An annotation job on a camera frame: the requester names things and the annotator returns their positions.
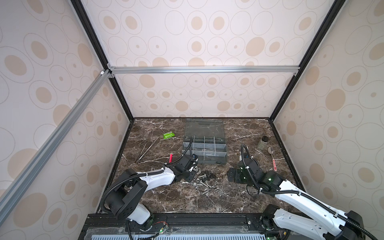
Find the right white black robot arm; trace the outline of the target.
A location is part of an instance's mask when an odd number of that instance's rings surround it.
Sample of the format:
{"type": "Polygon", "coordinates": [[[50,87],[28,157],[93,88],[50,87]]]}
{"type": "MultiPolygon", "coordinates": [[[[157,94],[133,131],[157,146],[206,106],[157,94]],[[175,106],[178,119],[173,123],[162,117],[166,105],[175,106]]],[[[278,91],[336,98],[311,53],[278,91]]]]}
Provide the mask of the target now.
{"type": "Polygon", "coordinates": [[[276,227],[296,232],[313,240],[365,240],[375,236],[364,228],[363,218],[333,208],[297,188],[275,171],[264,172],[245,144],[241,144],[241,160],[237,169],[228,171],[229,182],[245,184],[257,191],[290,204],[303,213],[290,213],[268,205],[260,221],[266,231],[276,227]]]}

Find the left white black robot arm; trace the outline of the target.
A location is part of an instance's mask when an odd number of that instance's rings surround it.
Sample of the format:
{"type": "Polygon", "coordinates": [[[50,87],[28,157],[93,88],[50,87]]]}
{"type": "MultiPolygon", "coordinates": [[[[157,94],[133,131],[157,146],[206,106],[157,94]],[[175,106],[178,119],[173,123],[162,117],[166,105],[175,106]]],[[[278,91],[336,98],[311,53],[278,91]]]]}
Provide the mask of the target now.
{"type": "Polygon", "coordinates": [[[191,182],[196,175],[198,156],[192,153],[194,138],[191,138],[183,154],[164,167],[138,173],[133,169],[125,170],[107,188],[101,198],[103,212],[113,214],[118,220],[129,220],[139,225],[153,221],[151,212],[140,203],[143,195],[155,188],[169,186],[182,180],[191,182]]]}

